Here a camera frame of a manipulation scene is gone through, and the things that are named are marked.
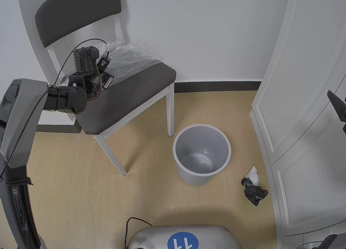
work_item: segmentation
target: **black baseboard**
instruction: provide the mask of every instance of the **black baseboard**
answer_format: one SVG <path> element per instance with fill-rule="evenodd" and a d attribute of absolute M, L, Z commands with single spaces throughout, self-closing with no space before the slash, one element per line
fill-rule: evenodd
<path fill-rule="evenodd" d="M 174 92 L 257 91 L 261 81 L 214 81 L 174 83 Z"/>
<path fill-rule="evenodd" d="M 81 126 L 74 121 L 74 125 L 47 125 L 39 124 L 37 126 L 36 132 L 50 132 L 50 133 L 75 133 L 79 134 L 81 132 Z"/>

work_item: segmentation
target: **chair leg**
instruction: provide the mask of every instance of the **chair leg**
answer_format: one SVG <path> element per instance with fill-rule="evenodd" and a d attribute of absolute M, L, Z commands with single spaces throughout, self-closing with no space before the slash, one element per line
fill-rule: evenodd
<path fill-rule="evenodd" d="M 168 135 L 174 135 L 174 83 L 168 86 L 170 92 L 166 95 Z"/>
<path fill-rule="evenodd" d="M 125 171 L 125 169 L 122 167 L 122 165 L 119 163 L 119 161 L 117 160 L 117 158 L 115 157 L 115 155 L 113 154 L 113 152 L 111 151 L 111 149 L 109 148 L 108 144 L 106 143 L 105 139 L 102 137 L 102 135 L 100 134 L 95 134 L 94 138 L 96 139 L 96 141 L 99 143 L 99 145 L 101 146 L 101 148 L 103 149 L 103 151 L 107 154 L 107 156 L 110 158 L 110 160 L 112 161 L 112 163 L 115 165 L 115 167 L 120 171 L 120 173 L 125 176 L 125 174 L 127 173 Z"/>

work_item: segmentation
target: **blue circular logo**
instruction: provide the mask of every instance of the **blue circular logo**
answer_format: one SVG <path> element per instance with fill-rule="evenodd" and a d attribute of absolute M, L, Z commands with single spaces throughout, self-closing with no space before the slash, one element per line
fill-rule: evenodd
<path fill-rule="evenodd" d="M 191 233 L 179 232 L 170 237 L 168 249 L 198 249 L 198 239 Z"/>

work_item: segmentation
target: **wooden floor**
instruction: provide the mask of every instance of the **wooden floor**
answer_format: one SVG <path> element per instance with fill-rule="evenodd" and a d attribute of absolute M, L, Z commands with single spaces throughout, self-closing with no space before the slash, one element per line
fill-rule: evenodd
<path fill-rule="evenodd" d="M 48 249 L 123 248 L 125 223 L 135 216 L 153 225 L 216 224 L 244 249 L 276 248 L 269 195 L 255 207 L 240 184 L 253 165 L 269 190 L 249 112 L 255 91 L 175 94 L 175 134 L 206 123 L 228 137 L 228 166 L 200 187 L 177 174 L 161 99 L 106 139 L 128 171 L 121 176 L 92 136 L 36 133 L 28 163 L 32 209 Z M 129 237 L 145 227 L 132 221 Z M 0 208 L 0 246 L 17 245 Z"/>

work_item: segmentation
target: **trash can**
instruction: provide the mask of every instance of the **trash can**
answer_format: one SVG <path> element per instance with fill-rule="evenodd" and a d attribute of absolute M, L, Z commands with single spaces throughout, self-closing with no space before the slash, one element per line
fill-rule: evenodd
<path fill-rule="evenodd" d="M 194 124 L 180 131 L 173 143 L 179 177 L 200 186 L 221 172 L 231 159 L 231 144 L 218 128 Z"/>

